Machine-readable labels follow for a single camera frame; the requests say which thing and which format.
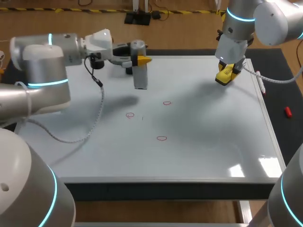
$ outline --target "robotic arm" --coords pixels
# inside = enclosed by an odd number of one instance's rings
[[[103,68],[105,60],[131,69],[135,88],[147,89],[146,63],[151,59],[146,57],[145,43],[135,40],[114,45],[107,29],[84,39],[76,34],[14,37],[10,52],[14,66],[25,72],[28,86],[25,91],[0,84],[0,122],[68,107],[71,97],[65,67],[81,65],[82,59],[89,58],[93,69]]]
[[[225,86],[239,75],[255,30],[264,45],[303,39],[303,1],[230,0],[215,53],[219,70],[231,64],[230,73],[218,73],[217,82]]]

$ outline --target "glowing blue light ring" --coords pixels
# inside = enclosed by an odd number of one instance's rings
[[[244,18],[237,17],[237,16],[233,15],[233,14],[229,11],[228,8],[227,8],[227,12],[228,12],[228,14],[229,14],[231,17],[235,18],[236,20],[240,20],[240,21],[244,21],[244,22],[253,22],[253,21],[255,21],[255,19],[244,19]]]
[[[56,84],[63,84],[66,83],[68,79],[56,81],[56,82],[49,82],[49,83],[42,83],[42,84],[30,84],[28,83],[29,87],[45,87],[45,86],[50,86],[50,85],[56,85]]]
[[[299,6],[298,4],[296,4],[296,3],[293,3],[295,6],[297,6],[297,7],[299,7],[299,9],[301,9],[301,6]]]
[[[52,33],[48,34],[48,44],[49,45],[53,45],[52,38],[53,38],[53,34]]]
[[[303,227],[303,223],[294,215],[294,213],[292,212],[292,210],[290,209],[289,205],[286,202],[285,196],[284,196],[284,192],[283,192],[283,176],[281,179],[281,194],[282,194],[282,198],[284,200],[285,206],[288,209],[288,212],[293,216],[293,218],[295,219],[295,221],[301,226]]]
[[[53,174],[53,180],[54,180],[54,183],[55,183],[55,192],[53,194],[53,202],[51,204],[51,207],[48,211],[48,213],[46,214],[45,218],[43,219],[43,221],[41,222],[41,224],[38,226],[38,227],[42,227],[48,220],[49,216],[51,215],[52,211],[53,211],[53,207],[55,206],[55,202],[56,202],[56,198],[57,198],[57,179],[56,179],[56,176],[55,174],[53,173],[52,169],[49,167],[49,169],[51,170],[52,174]]]

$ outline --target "cable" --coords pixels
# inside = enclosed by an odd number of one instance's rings
[[[242,68],[243,68],[244,70],[246,70],[247,72],[249,72],[249,73],[255,75],[256,77],[260,77],[260,78],[263,79],[263,80],[269,81],[269,82],[271,82],[271,83],[277,83],[277,84],[289,84],[289,83],[292,83],[292,82],[294,82],[296,79],[298,79],[298,77],[299,77],[299,76],[302,74],[302,72],[303,72],[303,66],[302,66],[302,67],[300,68],[298,74],[297,74],[294,78],[291,78],[291,79],[289,79],[289,80],[276,80],[276,79],[270,79],[270,78],[267,78],[267,77],[263,77],[263,76],[261,76],[261,75],[255,73],[255,72],[253,72],[253,71],[250,71],[249,69],[247,69],[247,68],[245,67],[245,65],[246,65],[246,63],[243,64]]]
[[[0,55],[0,69],[2,69],[3,61],[5,59],[5,53],[3,51],[0,51],[0,54],[3,53],[3,55]]]
[[[93,0],[90,0],[90,2],[88,4],[82,5],[82,4],[80,4],[80,0],[78,0],[78,5],[79,6],[89,6],[91,3],[93,3]]]
[[[27,96],[27,117],[24,119],[24,122],[26,122],[30,118],[31,113],[32,113],[32,99],[30,97],[28,87],[21,81],[17,81],[15,83],[15,86],[18,86],[18,85],[21,85],[23,87],[23,89],[25,90],[26,96]]]
[[[167,20],[167,19],[169,18],[169,9],[166,8],[165,6],[159,6],[159,5],[155,2],[155,0],[152,0],[152,2],[155,4],[156,7],[162,8],[162,9],[166,9],[166,10],[167,10],[167,17],[166,17],[164,20],[159,19],[160,21],[165,21],[165,20]]]
[[[31,112],[32,112],[32,100],[30,98],[30,93],[28,91],[28,87],[22,83],[22,82],[16,82],[15,85],[18,85],[20,84],[23,89],[25,90],[25,92],[27,93],[27,107],[28,107],[28,115],[27,117],[24,119],[24,123],[26,122],[29,122],[29,123],[32,123],[32,124],[35,124],[39,127],[41,127],[42,129],[44,129],[52,138],[54,138],[55,140],[59,141],[59,142],[62,142],[62,143],[78,143],[78,142],[83,142],[85,141],[86,139],[88,139],[91,134],[94,132],[100,118],[101,118],[101,114],[102,114],[102,110],[103,110],[103,102],[104,102],[104,96],[105,96],[105,92],[104,92],[104,88],[103,88],[103,84],[101,83],[101,81],[99,79],[97,79],[95,76],[94,76],[94,69],[92,70],[92,72],[89,71],[89,69],[87,68],[86,66],[86,59],[88,57],[91,57],[91,58],[95,58],[94,55],[91,55],[91,56],[87,56],[84,60],[84,66],[86,68],[86,70],[90,73],[90,75],[92,76],[93,80],[99,85],[100,89],[101,89],[101,95],[102,95],[102,98],[101,98],[101,103],[100,103],[100,108],[99,108],[99,111],[98,111],[98,114],[97,114],[97,117],[95,119],[95,122],[93,124],[93,126],[91,127],[90,131],[86,134],[85,137],[81,138],[81,139],[78,139],[78,140],[72,140],[72,141],[69,141],[69,140],[64,140],[64,139],[60,139],[59,137],[55,136],[52,132],[50,132],[43,124],[41,124],[40,122],[36,121],[36,120],[33,120],[33,119],[29,119],[30,115],[31,115]],[[13,119],[13,120],[10,120],[2,125],[0,125],[0,128],[4,128],[6,126],[9,126],[10,124],[13,124],[13,123],[16,123],[20,121],[20,118],[18,119]]]
[[[78,142],[83,142],[85,141],[86,139],[88,139],[91,134],[94,132],[100,118],[101,118],[101,114],[102,114],[102,110],[103,110],[103,102],[104,102],[104,88],[101,87],[101,93],[102,93],[102,98],[101,98],[101,105],[100,105],[100,108],[99,108],[99,111],[98,111],[98,115],[96,117],[96,120],[94,122],[94,125],[91,127],[90,131],[87,133],[87,135],[85,137],[83,137],[82,139],[78,139],[78,140],[72,140],[72,141],[69,141],[69,140],[64,140],[64,139],[60,139],[59,137],[55,136],[53,133],[51,133],[44,125],[42,125],[40,122],[36,121],[36,120],[32,120],[32,119],[29,119],[27,122],[30,122],[32,124],[35,124],[35,125],[38,125],[40,126],[42,129],[44,129],[52,138],[54,138],[55,140],[59,141],[59,142],[62,142],[62,143],[78,143]]]
[[[150,3],[150,0],[148,0],[148,5],[151,7],[151,10],[148,11],[148,12],[151,13],[151,12],[152,12],[152,5],[151,5],[151,3]]]
[[[23,121],[24,123],[26,123],[26,121],[28,120],[28,118],[30,117],[30,115],[32,113],[32,99],[30,97],[28,87],[21,81],[18,81],[15,83],[15,86],[18,86],[18,85],[21,85],[23,87],[23,89],[26,92],[26,96],[27,96],[27,117],[24,118],[24,121]],[[9,126],[10,124],[17,123],[20,120],[22,120],[22,118],[12,119],[12,120],[7,121],[6,123],[0,125],[0,128],[5,128],[5,127]]]
[[[296,50],[297,60],[298,60],[298,63],[299,63],[299,65],[300,65],[300,67],[302,67],[302,65],[301,65],[301,62],[300,62],[300,59],[299,59],[299,53],[298,53],[298,51],[299,51],[299,47],[300,47],[300,45],[301,45],[302,42],[303,42],[303,40],[301,40],[301,41],[299,42],[299,44],[298,44],[298,46],[297,46],[297,50]]]

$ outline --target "red circle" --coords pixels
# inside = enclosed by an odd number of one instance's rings
[[[166,136],[158,136],[157,140],[159,140],[159,141],[165,141],[165,140],[167,140],[167,137]]]
[[[128,119],[131,119],[132,117],[134,117],[134,113],[127,113],[127,114],[126,114],[126,117],[127,117]]]
[[[163,102],[164,105],[170,105],[171,104],[171,101],[165,101]]]

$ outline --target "white tabletop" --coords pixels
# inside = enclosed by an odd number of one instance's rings
[[[274,183],[285,165],[256,78],[243,71],[224,87],[214,56],[152,58],[147,90],[109,62],[95,71],[105,105],[86,142],[57,142],[30,123],[19,135],[66,183]],[[67,72],[71,106],[32,118],[74,140],[92,126],[101,94],[83,65]]]

